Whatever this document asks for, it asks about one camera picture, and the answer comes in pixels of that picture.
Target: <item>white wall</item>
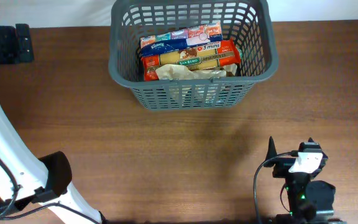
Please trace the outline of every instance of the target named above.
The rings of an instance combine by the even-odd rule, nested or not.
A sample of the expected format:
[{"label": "white wall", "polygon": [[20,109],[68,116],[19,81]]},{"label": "white wall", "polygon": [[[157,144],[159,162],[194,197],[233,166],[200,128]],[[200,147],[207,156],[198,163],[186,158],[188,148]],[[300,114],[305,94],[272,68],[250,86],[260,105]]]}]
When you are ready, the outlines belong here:
[{"label": "white wall", "polygon": [[[31,27],[110,26],[110,12],[115,1],[0,0],[0,25],[27,23]],[[358,0],[267,1],[273,21],[358,19]]]}]

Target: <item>spaghetti package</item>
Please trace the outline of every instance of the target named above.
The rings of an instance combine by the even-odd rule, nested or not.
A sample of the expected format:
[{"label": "spaghetti package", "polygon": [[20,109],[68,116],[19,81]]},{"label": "spaghetti package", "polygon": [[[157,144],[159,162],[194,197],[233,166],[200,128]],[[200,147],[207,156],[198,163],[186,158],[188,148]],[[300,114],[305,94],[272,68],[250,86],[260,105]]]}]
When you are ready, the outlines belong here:
[{"label": "spaghetti package", "polygon": [[215,22],[166,34],[142,37],[140,39],[140,52],[142,57],[147,57],[222,40],[221,23]]},{"label": "spaghetti package", "polygon": [[167,64],[185,65],[190,71],[239,64],[241,58],[233,40],[212,42],[185,50],[143,57],[144,80],[158,80],[156,69]]}]

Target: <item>laundry basket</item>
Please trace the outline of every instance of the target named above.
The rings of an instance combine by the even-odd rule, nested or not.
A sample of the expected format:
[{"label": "laundry basket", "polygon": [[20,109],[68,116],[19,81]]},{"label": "laundry basket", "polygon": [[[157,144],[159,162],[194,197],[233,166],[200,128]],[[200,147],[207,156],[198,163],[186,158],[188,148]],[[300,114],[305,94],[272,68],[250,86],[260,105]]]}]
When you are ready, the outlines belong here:
[{"label": "laundry basket", "polygon": [[[141,37],[211,22],[244,54],[236,77],[144,81]],[[266,0],[117,0],[112,7],[110,75],[150,110],[230,107],[277,68]]]}]

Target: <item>brown tabletop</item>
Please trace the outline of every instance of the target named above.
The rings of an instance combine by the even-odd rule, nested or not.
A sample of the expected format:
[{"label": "brown tabletop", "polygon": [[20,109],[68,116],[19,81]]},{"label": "brown tabletop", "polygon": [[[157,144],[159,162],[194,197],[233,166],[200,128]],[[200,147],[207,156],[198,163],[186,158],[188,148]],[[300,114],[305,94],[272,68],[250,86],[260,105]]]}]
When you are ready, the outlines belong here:
[{"label": "brown tabletop", "polygon": [[[144,109],[109,76],[108,27],[32,29],[36,60],[0,66],[0,102],[35,156],[67,155],[77,189],[109,220],[255,217],[252,179],[273,136],[278,152],[321,144],[317,179],[337,187],[336,217],[358,223],[358,21],[274,29],[278,72],[231,109]],[[263,215],[286,212],[271,173],[259,174]],[[44,210],[9,223],[61,222]]]}]

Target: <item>basket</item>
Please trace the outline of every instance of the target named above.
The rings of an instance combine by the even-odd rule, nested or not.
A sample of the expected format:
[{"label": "basket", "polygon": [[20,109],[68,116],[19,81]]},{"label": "basket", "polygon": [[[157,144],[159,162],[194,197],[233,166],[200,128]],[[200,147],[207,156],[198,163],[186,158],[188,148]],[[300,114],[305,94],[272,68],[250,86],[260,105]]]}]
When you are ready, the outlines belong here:
[{"label": "basket", "polygon": [[[266,0],[117,0],[111,21],[110,75],[150,110],[234,106],[278,68]],[[244,54],[236,77],[144,81],[141,37],[211,22],[221,22],[223,38]]]}]

